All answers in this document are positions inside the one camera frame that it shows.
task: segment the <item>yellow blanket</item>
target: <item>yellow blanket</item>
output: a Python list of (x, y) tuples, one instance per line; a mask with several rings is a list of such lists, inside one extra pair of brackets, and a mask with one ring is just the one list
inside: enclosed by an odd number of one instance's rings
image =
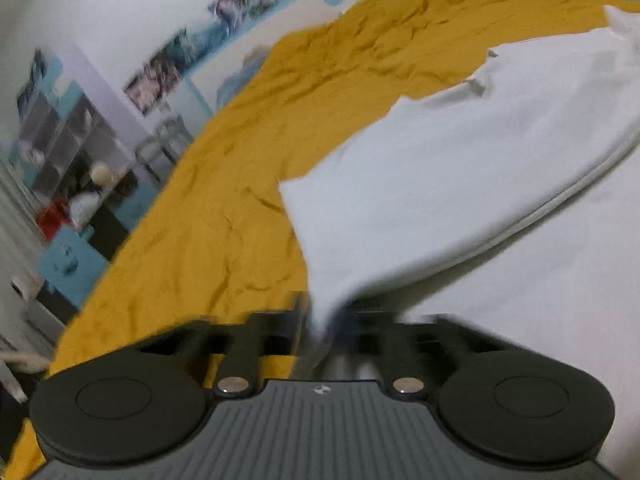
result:
[[(238, 322), (286, 308), (305, 264), (277, 183), (310, 170), (401, 95), (459, 83), (486, 50), (606, 24), (623, 0), (365, 0), (329, 25), (291, 34), (206, 127), (60, 342), (52, 372), (187, 318)], [(271, 359), (265, 376), (286, 376)], [(7, 478), (41, 464), (26, 426)]]

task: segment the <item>white logo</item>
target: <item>white logo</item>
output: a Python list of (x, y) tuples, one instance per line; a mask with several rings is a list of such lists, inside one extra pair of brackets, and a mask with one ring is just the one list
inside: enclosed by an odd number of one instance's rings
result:
[(314, 391), (318, 395), (326, 395), (331, 393), (331, 388), (323, 384), (322, 386), (316, 386)]

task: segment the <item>headboard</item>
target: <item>headboard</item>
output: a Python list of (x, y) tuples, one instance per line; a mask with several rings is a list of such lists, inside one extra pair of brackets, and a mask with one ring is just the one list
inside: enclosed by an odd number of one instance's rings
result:
[[(220, 85), (242, 68), (247, 55), (256, 48), (273, 46), (290, 32), (333, 21), (357, 1), (284, 0), (187, 73), (167, 98), (168, 104), (182, 116), (192, 135), (198, 135), (216, 113)], [(159, 120), (157, 110), (146, 118), (150, 124)]]

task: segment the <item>round black cover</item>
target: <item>round black cover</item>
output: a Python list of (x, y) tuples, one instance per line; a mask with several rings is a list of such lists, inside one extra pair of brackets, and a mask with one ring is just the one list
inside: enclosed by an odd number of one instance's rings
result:
[(203, 389), (167, 356), (119, 351), (40, 383), (30, 418), (44, 454), (125, 465), (190, 436), (206, 412)]
[(440, 390), (438, 412), (468, 446), (513, 465), (558, 466), (599, 450), (614, 418), (607, 389), (533, 352), (478, 354)]

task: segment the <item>red object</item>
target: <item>red object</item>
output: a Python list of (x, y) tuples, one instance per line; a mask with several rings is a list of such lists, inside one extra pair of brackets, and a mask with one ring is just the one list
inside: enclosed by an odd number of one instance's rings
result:
[(69, 219), (69, 200), (54, 198), (51, 203), (36, 216), (36, 224), (47, 242), (53, 240), (64, 224), (71, 224)]

